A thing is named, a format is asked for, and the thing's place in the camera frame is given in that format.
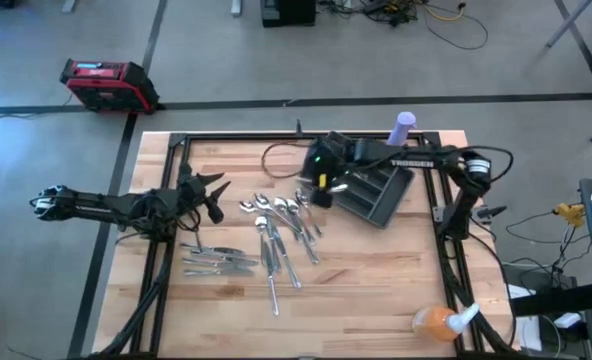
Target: purple object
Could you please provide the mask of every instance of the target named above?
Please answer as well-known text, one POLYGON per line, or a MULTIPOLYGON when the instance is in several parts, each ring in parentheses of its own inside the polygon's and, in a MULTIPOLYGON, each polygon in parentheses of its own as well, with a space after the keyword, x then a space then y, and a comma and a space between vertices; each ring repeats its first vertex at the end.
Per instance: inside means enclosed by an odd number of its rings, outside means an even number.
POLYGON ((416 128, 416 116, 409 111, 398 114, 396 125, 387 139, 387 145, 402 146, 407 140, 407 133, 411 128, 416 128))

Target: orange bottle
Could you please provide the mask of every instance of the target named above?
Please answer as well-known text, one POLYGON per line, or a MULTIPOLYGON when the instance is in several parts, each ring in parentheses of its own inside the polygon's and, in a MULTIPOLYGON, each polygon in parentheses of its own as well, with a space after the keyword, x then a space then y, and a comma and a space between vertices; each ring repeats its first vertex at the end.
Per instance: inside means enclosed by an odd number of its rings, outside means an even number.
POLYGON ((412 328, 415 333, 426 334, 439 341, 453 341, 465 331, 479 310, 476 303, 460 314, 441 306, 425 308, 414 316, 412 328))

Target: gray floor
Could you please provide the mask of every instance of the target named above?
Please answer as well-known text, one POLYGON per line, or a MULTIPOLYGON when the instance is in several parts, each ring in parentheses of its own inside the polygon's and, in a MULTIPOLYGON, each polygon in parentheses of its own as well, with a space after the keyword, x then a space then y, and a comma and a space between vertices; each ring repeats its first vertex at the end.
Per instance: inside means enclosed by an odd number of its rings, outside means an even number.
MULTIPOLYGON (((312 28, 266 30, 256 4, 246 2, 243 17, 232 19, 228 0, 169 1, 150 72, 163 101, 592 92, 592 74, 570 34, 544 48, 562 22, 552 0, 470 1, 468 13, 490 32, 488 45, 474 52, 431 36, 422 16, 397 30, 328 14, 312 28)), ((0 106, 62 103, 68 92, 58 76, 69 57, 142 60, 158 1, 79 3, 67 15, 59 1, 24 1, 0 11, 0 106)), ((455 41, 480 36, 466 23, 440 25, 455 41)), ((578 26, 592 51, 592 7, 578 26)), ((471 144, 512 150, 514 169, 486 198, 509 208, 494 225, 499 254, 505 261, 556 258, 556 246, 512 238, 504 225, 577 201, 578 180, 592 177, 592 101, 161 111, 138 118, 121 190, 143 131, 291 130, 296 118, 305 129, 388 129, 403 110, 417 115, 421 129, 464 129, 471 144)), ((106 192, 125 118, 76 113, 0 120, 0 359, 21 358, 6 346, 42 359, 66 355, 98 225, 40 222, 27 201, 59 183, 106 192)), ((493 160, 502 168, 502 157, 493 160)), ((558 240, 563 229, 552 217, 521 231, 558 240)), ((586 247, 579 242, 568 257, 586 247)), ((107 250, 111 259, 111 244, 107 250)), ((109 265, 103 264, 101 288, 109 265)), ((591 255, 566 273, 592 282, 591 255)), ((97 293, 88 335, 102 296, 97 293)))

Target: yellow cable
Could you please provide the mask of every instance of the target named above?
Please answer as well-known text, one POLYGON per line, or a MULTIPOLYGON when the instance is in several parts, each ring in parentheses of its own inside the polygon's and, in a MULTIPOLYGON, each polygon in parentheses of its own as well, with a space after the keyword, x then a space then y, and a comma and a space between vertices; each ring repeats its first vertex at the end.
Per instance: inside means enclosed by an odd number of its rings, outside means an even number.
POLYGON ((423 5, 423 7, 425 8, 425 10, 427 10, 427 12, 428 12, 428 13, 429 13, 431 16, 435 17, 435 18, 436 18, 436 19, 438 19, 438 20, 442 20, 442 21, 456 21, 456 20, 460 19, 460 18, 463 16, 463 14, 465 13, 465 7, 461 7, 461 8, 460 8, 460 10, 459 10, 459 12, 458 12, 458 15, 456 15, 456 16, 454 16, 454 17, 451 17, 451 18, 446 18, 446 17, 442 17, 442 16, 440 16, 440 15, 436 14, 435 12, 433 12, 433 11, 432 11, 432 10, 429 8, 429 6, 427 6, 427 5, 423 4, 422 2, 418 1, 418 3, 419 3, 419 4, 421 4, 421 5, 423 5))

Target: wooden table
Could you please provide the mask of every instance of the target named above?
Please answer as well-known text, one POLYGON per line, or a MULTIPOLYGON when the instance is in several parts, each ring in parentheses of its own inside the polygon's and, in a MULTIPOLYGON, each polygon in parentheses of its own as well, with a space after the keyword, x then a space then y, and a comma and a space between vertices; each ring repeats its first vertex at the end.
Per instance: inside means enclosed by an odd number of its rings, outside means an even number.
MULTIPOLYGON (((441 131, 440 136, 443 145, 467 145, 463 131, 441 131)), ((130 192, 160 186, 168 138, 165 132, 143 134, 130 192)), ((261 171, 260 155, 270 143, 192 141, 190 164, 194 171, 225 172, 222 181, 232 181, 220 201, 225 213, 223 223, 215 226, 203 217, 200 234, 205 245, 234 247, 259 257, 254 217, 242 213, 238 202, 251 199, 255 192, 292 197, 295 189, 294 179, 272 180, 261 171)), ((277 148, 268 157, 270 169, 298 170, 304 151, 277 148)), ((180 160, 178 153, 172 183, 180 160)), ((311 264, 304 247, 292 240, 288 229, 280 228, 303 288, 292 288, 286 271, 278 276, 279 317, 270 310, 264 268, 255 267, 256 276, 249 278, 185 277, 181 257, 187 252, 177 248, 159 356, 454 355, 452 343, 436 343, 411 331, 412 317, 418 310, 445 303, 425 183, 420 171, 416 175, 386 230, 374 228, 340 208, 314 209, 325 233, 316 246, 321 257, 318 266, 311 264)), ((456 193, 457 187, 452 186, 452 190, 456 193)), ((493 247, 487 233, 477 227, 472 227, 472 232, 493 247)), ((193 243, 194 234, 179 232, 177 244, 180 241, 193 243)), ((94 351, 111 341, 135 308, 147 247, 147 242, 136 238, 116 247, 94 351)), ((464 248, 476 300, 494 328, 508 339, 511 312, 498 264, 475 241, 465 241, 464 248)), ((149 339, 153 307, 149 316, 143 339, 149 339)))

